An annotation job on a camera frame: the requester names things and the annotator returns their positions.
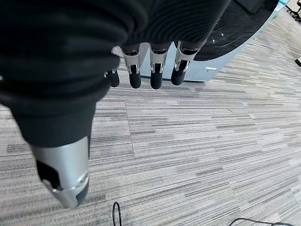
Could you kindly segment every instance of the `gray striped carpet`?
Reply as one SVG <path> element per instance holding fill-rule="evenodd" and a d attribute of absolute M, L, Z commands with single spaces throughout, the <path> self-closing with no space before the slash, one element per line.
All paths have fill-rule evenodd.
<path fill-rule="evenodd" d="M 0 107 L 0 225 L 301 225 L 301 25 L 282 10 L 215 78 L 152 90 L 121 84 L 97 103 L 85 203 L 64 210 Z M 239 226 L 256 224 L 240 223 Z"/>

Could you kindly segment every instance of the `black cable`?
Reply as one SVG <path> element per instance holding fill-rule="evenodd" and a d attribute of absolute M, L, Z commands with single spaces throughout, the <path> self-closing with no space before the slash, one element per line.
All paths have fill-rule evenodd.
<path fill-rule="evenodd" d="M 118 207 L 118 214 L 119 214 L 119 226 L 122 226 L 121 224 L 121 212 L 120 212 L 120 206 L 119 206 L 119 203 L 118 202 L 114 202 L 114 205 L 113 205 L 113 225 L 116 226 L 116 223 L 115 223 L 115 205 L 117 205 Z"/>
<path fill-rule="evenodd" d="M 282 223 L 282 222 L 271 223 L 271 222 L 252 220 L 252 219 L 248 219 L 248 218 L 237 218 L 237 219 L 233 220 L 229 226 L 232 226 L 238 220 L 247 220 L 247 221 L 251 221 L 251 222 L 254 222 L 254 223 L 267 224 L 267 225 L 271 225 L 271 226 L 275 226 L 275 225 L 294 226 L 294 225 L 291 225 L 291 224 L 288 224 L 288 223 Z"/>
<path fill-rule="evenodd" d="M 119 214 L 119 226 L 122 226 L 122 223 L 121 223 L 121 212 L 120 212 L 120 205 L 118 202 L 114 202 L 113 204 L 113 225 L 116 226 L 116 223 L 115 223 L 115 205 L 117 205 L 118 207 L 118 214 Z M 258 221 L 258 220 L 252 220 L 252 219 L 248 219 L 248 218 L 237 218 L 235 220 L 233 220 L 229 226 L 232 226 L 236 221 L 239 221 L 239 220 L 246 220 L 246 221 L 251 221 L 251 222 L 254 222 L 254 223 L 259 223 L 259 224 L 267 224 L 267 225 L 271 225 L 271 226 L 276 226 L 276 225 L 285 225 L 285 226 L 294 226 L 294 225 L 291 225 L 291 224 L 288 224 L 288 223 L 283 223 L 283 222 L 276 222 L 276 223 L 272 223 L 272 222 L 265 222 L 265 221 Z"/>

